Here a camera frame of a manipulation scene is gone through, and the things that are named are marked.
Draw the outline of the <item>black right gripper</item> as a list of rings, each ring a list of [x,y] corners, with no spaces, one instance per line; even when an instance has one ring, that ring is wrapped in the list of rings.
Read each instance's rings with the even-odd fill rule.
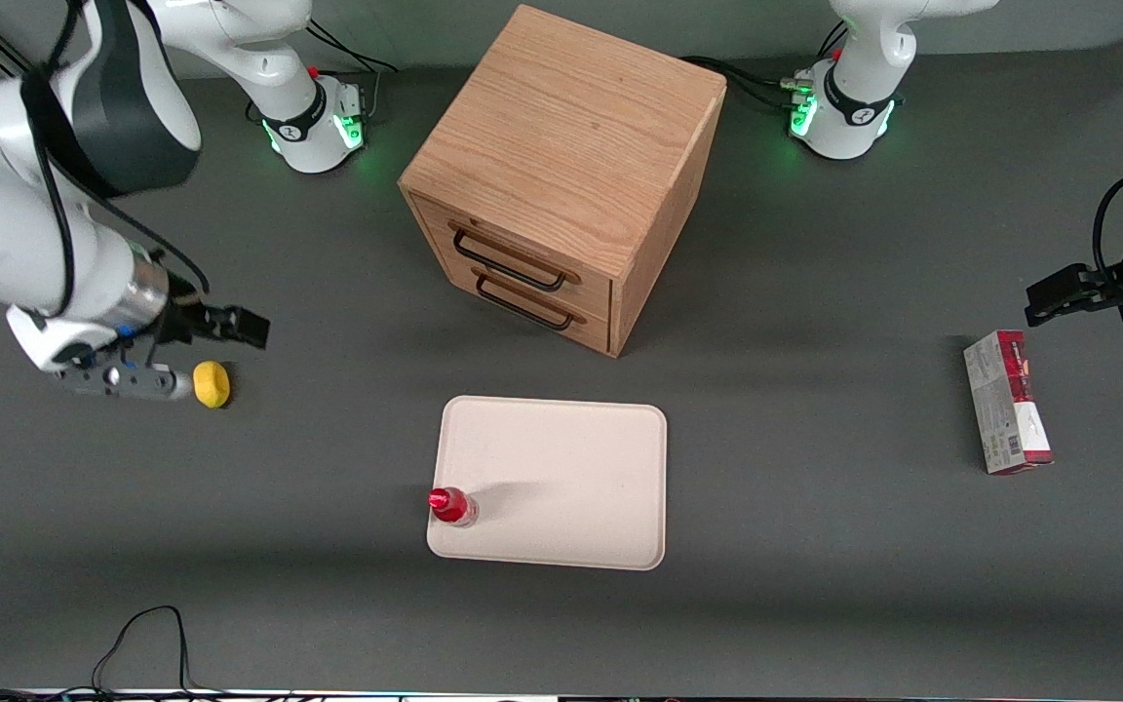
[[[206,306],[199,290],[188,280],[168,272],[168,299],[159,317],[147,328],[157,345],[184,343],[197,338],[210,341],[241,343],[266,350],[270,320],[241,306]]]

